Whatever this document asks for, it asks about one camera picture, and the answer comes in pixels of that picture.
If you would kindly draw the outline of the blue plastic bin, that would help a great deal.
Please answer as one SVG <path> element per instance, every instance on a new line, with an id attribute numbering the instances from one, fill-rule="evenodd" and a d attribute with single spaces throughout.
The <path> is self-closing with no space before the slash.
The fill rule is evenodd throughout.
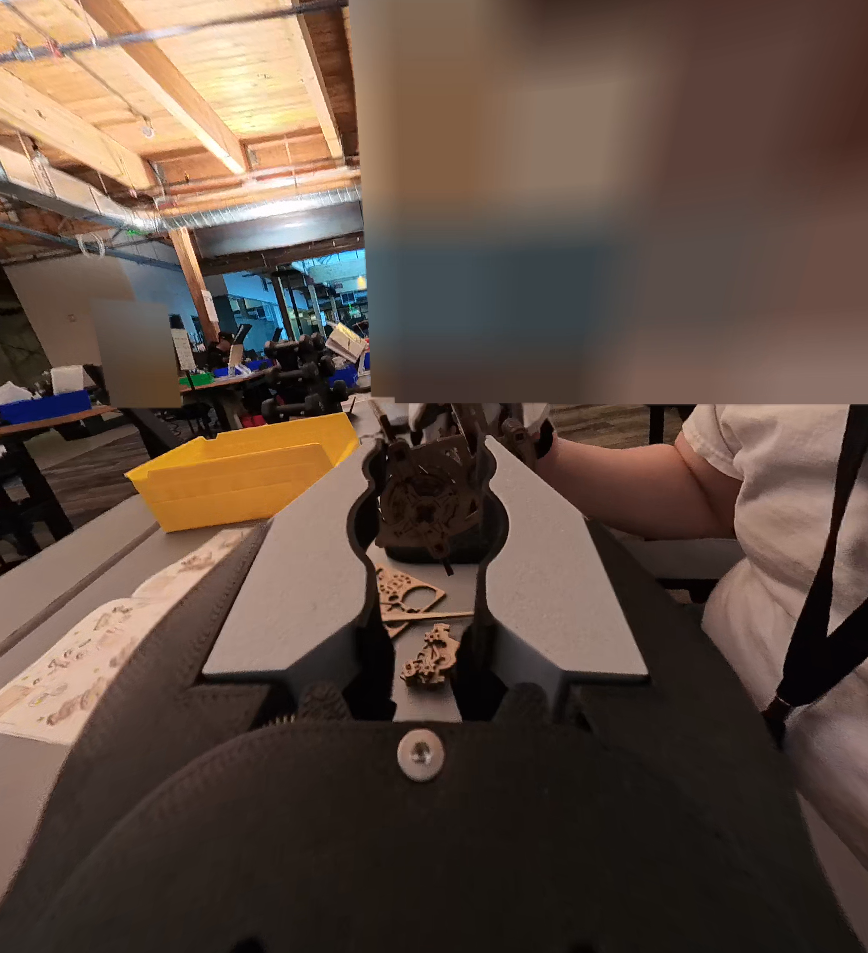
<path id="1" fill-rule="evenodd" d="M 92 410 L 91 397 L 85 390 L 80 390 L 1 403 L 0 417 L 7 425 L 16 426 L 90 410 Z"/>

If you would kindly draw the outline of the silver ventilation duct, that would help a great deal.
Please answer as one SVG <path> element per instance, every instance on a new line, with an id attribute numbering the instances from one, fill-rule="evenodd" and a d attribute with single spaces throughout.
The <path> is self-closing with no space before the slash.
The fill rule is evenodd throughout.
<path id="1" fill-rule="evenodd" d="M 225 208 L 205 208 L 178 213 L 131 208 L 107 197 L 93 185 L 31 157 L 0 146 L 0 196 L 68 218 L 144 234 L 179 229 L 201 230 L 241 224 L 296 212 L 336 208 L 362 200 L 358 185 L 347 185 L 300 196 L 261 199 Z"/>

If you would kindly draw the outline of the illustrated instruction booklet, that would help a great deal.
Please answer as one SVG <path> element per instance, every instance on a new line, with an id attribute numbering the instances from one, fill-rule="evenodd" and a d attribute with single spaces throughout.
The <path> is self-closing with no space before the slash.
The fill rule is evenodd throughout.
<path id="1" fill-rule="evenodd" d="M 105 602 L 72 626 L 0 689 L 0 734 L 71 746 L 142 641 L 253 530 L 221 530 L 129 597 Z"/>

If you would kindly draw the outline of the wooden table with black legs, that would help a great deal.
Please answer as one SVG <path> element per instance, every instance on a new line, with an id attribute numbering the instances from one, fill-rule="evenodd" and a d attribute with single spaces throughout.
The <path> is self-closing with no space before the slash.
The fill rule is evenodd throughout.
<path id="1" fill-rule="evenodd" d="M 109 406 L 96 406 L 90 411 L 38 423 L 0 425 L 0 476 L 12 476 L 25 491 L 20 500 L 9 499 L 4 502 L 1 498 L 0 510 L 10 506 L 18 510 L 20 519 L 29 521 L 30 525 L 42 523 L 55 542 L 70 535 L 73 531 L 72 522 L 29 451 L 26 441 L 37 435 L 57 432 L 61 428 L 72 430 L 77 426 L 88 430 L 90 438 L 96 438 L 98 434 L 119 430 L 127 425 L 129 420 L 126 414 Z"/>

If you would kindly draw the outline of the assembled wooden model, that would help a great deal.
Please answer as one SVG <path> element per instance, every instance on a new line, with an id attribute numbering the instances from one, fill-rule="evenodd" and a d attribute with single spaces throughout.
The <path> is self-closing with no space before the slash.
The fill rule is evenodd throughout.
<path id="1" fill-rule="evenodd" d="M 416 423 L 383 425 L 377 543 L 395 560 L 439 563 L 452 575 L 488 551 L 477 461 L 454 406 L 426 405 Z"/>

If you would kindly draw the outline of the wooden support post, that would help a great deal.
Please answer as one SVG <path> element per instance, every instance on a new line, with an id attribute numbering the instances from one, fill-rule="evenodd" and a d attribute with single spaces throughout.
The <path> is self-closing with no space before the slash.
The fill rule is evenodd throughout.
<path id="1" fill-rule="evenodd" d="M 213 296 L 205 285 L 193 238 L 189 230 L 185 228 L 170 230 L 168 234 L 178 256 L 193 303 L 197 308 L 203 339 L 206 344 L 216 342 L 219 332 L 217 312 Z"/>

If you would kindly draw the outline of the person's right forearm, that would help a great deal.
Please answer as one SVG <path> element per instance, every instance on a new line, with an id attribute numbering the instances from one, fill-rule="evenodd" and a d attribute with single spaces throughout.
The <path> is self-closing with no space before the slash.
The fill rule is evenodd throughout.
<path id="1" fill-rule="evenodd" d="M 674 445 L 607 449 L 554 436 L 537 474 L 586 518 L 648 541 L 729 539 L 741 483 Z"/>

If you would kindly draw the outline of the person in white shirt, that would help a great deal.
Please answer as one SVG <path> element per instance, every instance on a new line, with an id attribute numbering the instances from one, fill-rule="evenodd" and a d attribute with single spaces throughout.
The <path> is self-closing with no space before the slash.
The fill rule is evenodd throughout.
<path id="1" fill-rule="evenodd" d="M 741 483 L 703 628 L 868 871 L 868 406 L 699 405 L 682 434 Z"/>

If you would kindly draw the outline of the yellow plastic bin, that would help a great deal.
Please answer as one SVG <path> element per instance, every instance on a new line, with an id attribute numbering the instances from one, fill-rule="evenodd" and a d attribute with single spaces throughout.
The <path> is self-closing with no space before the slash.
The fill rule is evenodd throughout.
<path id="1" fill-rule="evenodd" d="M 126 478 L 179 532 L 271 518 L 360 446 L 345 413 L 196 437 Z"/>

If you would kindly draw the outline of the laser-cut wooden parts sheet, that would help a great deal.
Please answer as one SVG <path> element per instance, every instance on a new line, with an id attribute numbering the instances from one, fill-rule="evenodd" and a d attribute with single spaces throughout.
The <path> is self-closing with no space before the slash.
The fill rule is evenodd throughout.
<path id="1" fill-rule="evenodd" d="M 474 615 L 472 610 L 444 609 L 445 590 L 400 569 L 377 566 L 376 582 L 381 621 L 391 639 L 399 637 L 409 626 L 420 622 L 460 621 Z"/>

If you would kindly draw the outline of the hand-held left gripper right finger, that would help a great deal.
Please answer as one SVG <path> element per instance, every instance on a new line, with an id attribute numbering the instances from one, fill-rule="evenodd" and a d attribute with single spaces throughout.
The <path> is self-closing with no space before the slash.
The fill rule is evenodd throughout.
<path id="1" fill-rule="evenodd" d="M 503 683 L 645 683 L 647 665 L 580 511 L 492 436 L 481 440 L 474 616 L 463 644 Z"/>

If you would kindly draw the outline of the small wooden gear assembly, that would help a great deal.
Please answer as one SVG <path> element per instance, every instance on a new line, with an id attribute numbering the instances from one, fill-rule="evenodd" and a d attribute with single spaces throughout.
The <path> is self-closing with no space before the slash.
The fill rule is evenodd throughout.
<path id="1" fill-rule="evenodd" d="M 437 623 L 424 635 L 415 657 L 404 663 L 400 678 L 409 687 L 433 688 L 445 684 L 457 664 L 460 641 L 451 626 Z"/>

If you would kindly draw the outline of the black dumbbell rack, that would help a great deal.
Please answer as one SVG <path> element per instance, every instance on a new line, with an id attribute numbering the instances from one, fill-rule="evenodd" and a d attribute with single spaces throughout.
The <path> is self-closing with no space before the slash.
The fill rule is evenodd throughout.
<path id="1" fill-rule="evenodd" d="M 348 389 L 343 380 L 333 379 L 337 368 L 323 334 L 268 341 L 264 354 L 271 361 L 264 384 L 272 394 L 261 403 L 265 424 L 345 411 Z"/>

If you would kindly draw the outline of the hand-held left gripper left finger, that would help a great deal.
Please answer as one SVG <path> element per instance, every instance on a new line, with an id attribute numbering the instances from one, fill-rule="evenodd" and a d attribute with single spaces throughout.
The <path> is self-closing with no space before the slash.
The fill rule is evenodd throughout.
<path id="1" fill-rule="evenodd" d="M 213 682 L 393 681 L 376 569 L 380 439 L 276 514 L 203 664 Z"/>

